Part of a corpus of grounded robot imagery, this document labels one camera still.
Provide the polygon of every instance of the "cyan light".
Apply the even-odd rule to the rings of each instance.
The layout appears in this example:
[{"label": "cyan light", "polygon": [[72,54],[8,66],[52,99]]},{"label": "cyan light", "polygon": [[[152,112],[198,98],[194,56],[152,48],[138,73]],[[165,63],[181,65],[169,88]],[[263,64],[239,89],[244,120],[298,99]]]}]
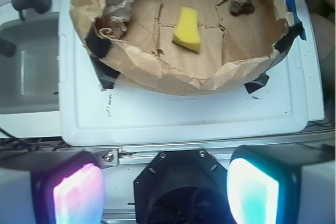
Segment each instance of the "cyan light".
[{"label": "cyan light", "polygon": [[238,224],[276,223],[279,182],[243,158],[229,165],[227,195]]},{"label": "cyan light", "polygon": [[104,203],[104,177],[92,163],[54,187],[56,224],[100,223]]}]

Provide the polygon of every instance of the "paper bag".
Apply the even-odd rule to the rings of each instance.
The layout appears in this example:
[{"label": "paper bag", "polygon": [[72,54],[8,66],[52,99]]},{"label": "paper bag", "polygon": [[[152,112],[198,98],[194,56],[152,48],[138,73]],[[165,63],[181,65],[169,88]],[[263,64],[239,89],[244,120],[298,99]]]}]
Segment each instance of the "paper bag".
[{"label": "paper bag", "polygon": [[[286,0],[252,0],[255,11],[238,16],[230,13],[231,1],[134,0],[120,39],[100,19],[105,0],[72,0],[71,16],[90,55],[119,73],[116,83],[173,95],[212,94],[257,79],[283,58],[277,44],[294,25]],[[198,11],[199,54],[172,43],[183,6]]]}]

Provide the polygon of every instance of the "sink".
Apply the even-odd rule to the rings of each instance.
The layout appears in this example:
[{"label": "sink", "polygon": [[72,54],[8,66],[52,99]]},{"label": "sink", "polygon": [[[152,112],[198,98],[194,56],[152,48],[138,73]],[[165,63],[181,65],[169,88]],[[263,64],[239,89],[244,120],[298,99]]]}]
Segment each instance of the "sink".
[{"label": "sink", "polygon": [[0,38],[16,45],[0,55],[0,114],[58,110],[58,12],[13,20]]}]

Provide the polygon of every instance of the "brown rock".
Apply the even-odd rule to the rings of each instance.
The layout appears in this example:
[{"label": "brown rock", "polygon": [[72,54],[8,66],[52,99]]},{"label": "brown rock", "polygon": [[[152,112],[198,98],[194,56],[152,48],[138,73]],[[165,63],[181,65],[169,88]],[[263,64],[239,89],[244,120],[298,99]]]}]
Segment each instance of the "brown rock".
[{"label": "brown rock", "polygon": [[251,0],[232,0],[231,2],[231,14],[237,16],[241,13],[250,14],[253,13],[255,7]]}]

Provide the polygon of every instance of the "yellow sponge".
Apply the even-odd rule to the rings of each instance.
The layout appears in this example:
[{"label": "yellow sponge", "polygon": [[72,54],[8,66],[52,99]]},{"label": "yellow sponge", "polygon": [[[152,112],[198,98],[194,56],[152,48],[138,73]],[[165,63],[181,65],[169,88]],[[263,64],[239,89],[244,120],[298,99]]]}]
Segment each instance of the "yellow sponge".
[{"label": "yellow sponge", "polygon": [[201,37],[197,24],[197,10],[182,7],[173,43],[198,53],[201,50]]}]

